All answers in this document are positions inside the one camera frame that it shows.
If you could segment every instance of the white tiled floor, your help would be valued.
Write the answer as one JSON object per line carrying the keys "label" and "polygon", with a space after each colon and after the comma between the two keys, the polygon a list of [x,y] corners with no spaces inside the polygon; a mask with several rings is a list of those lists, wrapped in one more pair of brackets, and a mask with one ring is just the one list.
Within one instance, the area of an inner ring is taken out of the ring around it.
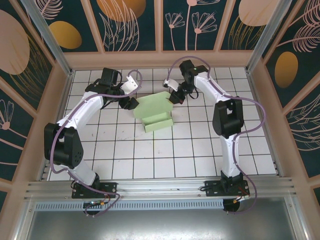
{"label": "white tiled floor", "polygon": [[[126,76],[129,71],[122,70],[122,75]],[[167,91],[162,87],[167,68],[140,69],[140,72],[145,81],[136,97]],[[253,98],[243,68],[216,67],[210,73],[233,96]],[[79,102],[86,86],[101,74],[102,70],[75,73],[66,114]],[[183,79],[179,69],[173,69],[170,78],[180,82]],[[213,106],[200,92],[197,99],[188,97],[182,105],[174,105],[173,127],[145,133],[132,110],[123,110],[112,103],[97,112],[79,131],[83,159],[102,180],[220,176],[222,148],[212,127]],[[260,118],[252,103],[243,101],[243,114],[243,131],[259,124]],[[239,165],[249,175],[277,173],[262,128],[241,136],[239,155]],[[69,176],[50,173],[48,179],[69,180]]]}

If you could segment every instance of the green plastic object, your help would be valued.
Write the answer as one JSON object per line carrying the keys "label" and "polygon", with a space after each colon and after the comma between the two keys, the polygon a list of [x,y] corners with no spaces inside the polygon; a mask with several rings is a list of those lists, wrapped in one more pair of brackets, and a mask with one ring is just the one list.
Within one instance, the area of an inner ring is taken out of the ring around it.
{"label": "green plastic object", "polygon": [[174,105],[168,100],[167,91],[139,97],[139,105],[133,110],[134,118],[141,119],[146,133],[174,125],[170,112]]}

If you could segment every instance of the flower illustration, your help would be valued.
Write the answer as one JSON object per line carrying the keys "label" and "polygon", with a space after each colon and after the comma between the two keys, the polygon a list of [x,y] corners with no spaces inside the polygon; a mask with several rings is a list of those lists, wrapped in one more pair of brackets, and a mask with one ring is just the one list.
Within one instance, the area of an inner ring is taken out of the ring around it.
{"label": "flower illustration", "polygon": [[185,21],[183,21],[183,17],[181,16],[181,12],[180,13],[173,13],[172,16],[171,16],[171,13],[167,13],[165,15],[165,19],[166,19],[166,22],[168,23],[169,28],[170,28],[172,46],[173,46],[173,50],[175,51],[176,48],[175,48],[175,43],[174,43],[174,37],[172,35],[172,29],[182,27],[186,23],[185,23]]}
{"label": "flower illustration", "polygon": [[3,99],[0,100],[0,129],[8,130],[10,128],[10,122],[12,115],[14,114],[15,105],[8,101],[6,103]]}
{"label": "flower illustration", "polygon": [[192,24],[195,32],[194,50],[197,50],[198,34],[209,33],[217,30],[215,13],[203,13],[199,18],[199,12],[192,14]]}
{"label": "flower illustration", "polygon": [[218,2],[220,2],[220,0],[186,0],[186,3],[191,7],[196,5],[216,4]]}

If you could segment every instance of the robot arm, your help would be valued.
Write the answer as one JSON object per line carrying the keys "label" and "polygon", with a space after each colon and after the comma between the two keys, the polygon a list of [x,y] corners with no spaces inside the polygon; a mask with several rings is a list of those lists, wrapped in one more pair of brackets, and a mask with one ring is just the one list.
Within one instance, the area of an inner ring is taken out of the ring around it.
{"label": "robot arm", "polygon": [[76,110],[77,106],[89,96],[95,94],[126,95],[138,87],[138,84],[131,76],[127,76],[127,82],[116,85],[118,74],[119,72],[116,70],[104,68],[101,78],[97,79],[85,89],[83,97],[73,110],[56,124],[48,123],[44,128],[44,156],[49,160],[53,139],[58,129],[68,121],[56,144],[53,163],[63,169],[67,169],[81,182],[97,190],[100,184],[99,176],[82,160],[84,150],[78,130],[82,129],[90,118],[97,111],[103,109],[108,103],[119,102],[119,105],[123,109],[128,110],[134,109],[139,103],[135,98],[130,97],[111,98],[96,96],[83,104],[72,116],[71,120],[68,120],[68,118],[70,114]]}
{"label": "robot arm", "polygon": [[[233,141],[244,125],[242,101],[225,97],[224,95],[230,95],[212,78],[208,79],[208,70],[203,65],[195,67],[190,60],[186,60],[179,68],[184,82],[178,84],[173,79],[169,79],[164,81],[163,86],[173,89],[169,98],[173,104],[182,104],[186,95],[191,94],[196,88],[200,89],[212,103],[215,103],[212,125],[214,131],[220,136],[223,158],[221,183],[227,192],[229,186],[243,181],[243,175],[238,170],[233,158]],[[211,85],[210,80],[223,95]],[[239,137],[235,139],[234,150],[237,163],[239,163],[238,146]]]}

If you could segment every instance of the light green holder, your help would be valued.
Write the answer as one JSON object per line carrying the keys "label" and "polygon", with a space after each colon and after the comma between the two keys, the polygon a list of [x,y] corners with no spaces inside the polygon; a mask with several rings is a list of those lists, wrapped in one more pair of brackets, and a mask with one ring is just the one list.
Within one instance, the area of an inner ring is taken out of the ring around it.
{"label": "light green holder", "polygon": [[134,118],[141,119],[146,133],[174,125],[170,112],[174,105],[168,100],[167,91],[139,97],[139,105],[133,110]]}

